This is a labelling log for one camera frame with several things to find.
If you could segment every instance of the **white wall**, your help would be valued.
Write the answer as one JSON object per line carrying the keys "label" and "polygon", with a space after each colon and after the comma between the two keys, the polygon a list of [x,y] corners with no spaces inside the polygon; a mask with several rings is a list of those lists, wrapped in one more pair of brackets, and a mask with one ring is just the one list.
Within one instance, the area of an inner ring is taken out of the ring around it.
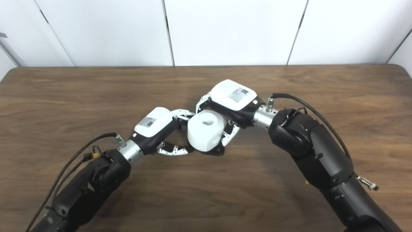
{"label": "white wall", "polygon": [[76,66],[170,66],[162,0],[36,0]]}
{"label": "white wall", "polygon": [[412,29],[410,0],[164,1],[0,0],[0,45],[21,66],[383,64]]}
{"label": "white wall", "polygon": [[175,64],[286,64],[306,0],[165,0]]}
{"label": "white wall", "polygon": [[411,0],[310,0],[289,64],[384,64],[412,29],[411,10]]}
{"label": "white wall", "polygon": [[0,0],[0,44],[21,66],[73,66],[33,0]]}
{"label": "white wall", "polygon": [[16,67],[16,64],[10,59],[9,55],[4,51],[3,47],[0,45],[0,82],[8,71]]}
{"label": "white wall", "polygon": [[412,76],[412,34],[410,34],[388,62],[398,64]]}

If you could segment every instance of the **robotic hand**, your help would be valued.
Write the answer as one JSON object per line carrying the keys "label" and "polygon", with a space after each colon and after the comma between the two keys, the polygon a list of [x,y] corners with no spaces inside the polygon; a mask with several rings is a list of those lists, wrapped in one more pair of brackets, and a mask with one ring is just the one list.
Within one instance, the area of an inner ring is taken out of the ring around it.
{"label": "robotic hand", "polygon": [[[293,99],[309,108],[331,130],[343,151],[325,126],[307,114],[306,108],[277,111],[272,108],[275,98]],[[354,172],[349,152],[338,134],[306,102],[288,94],[273,94],[266,105],[250,88],[225,80],[201,98],[196,113],[206,108],[228,117],[227,125],[237,130],[257,126],[268,131],[273,144],[288,152],[307,181],[320,190],[347,227],[345,231],[401,232],[360,183],[373,190],[378,189],[377,185]]]}
{"label": "robotic hand", "polygon": [[[90,161],[52,199],[51,206],[47,207],[49,211],[31,232],[74,232],[79,226],[88,223],[111,193],[129,177],[131,165],[140,156],[155,153],[175,156],[192,152],[194,149],[190,146],[181,147],[164,141],[174,130],[187,125],[192,116],[194,113],[188,110],[169,111],[166,108],[157,107],[136,125],[127,142],[115,133],[100,136],[115,136],[121,147],[107,150]],[[90,155],[85,156],[82,161],[92,159],[93,155]]]}

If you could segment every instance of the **wood grain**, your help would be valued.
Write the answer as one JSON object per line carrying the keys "label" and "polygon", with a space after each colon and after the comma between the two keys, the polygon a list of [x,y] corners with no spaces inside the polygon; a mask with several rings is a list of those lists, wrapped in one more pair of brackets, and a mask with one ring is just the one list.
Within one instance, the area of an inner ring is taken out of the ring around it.
{"label": "wood grain", "polygon": [[[157,106],[194,110],[227,78],[263,99],[286,92],[317,108],[357,173],[380,185],[373,199],[412,232],[412,80],[395,65],[13,69],[0,84],[0,231],[25,229],[57,173],[91,138],[128,137]],[[184,131],[169,141],[184,144]],[[222,157],[143,157],[80,231],[343,231],[304,182],[288,154],[249,128]]]}

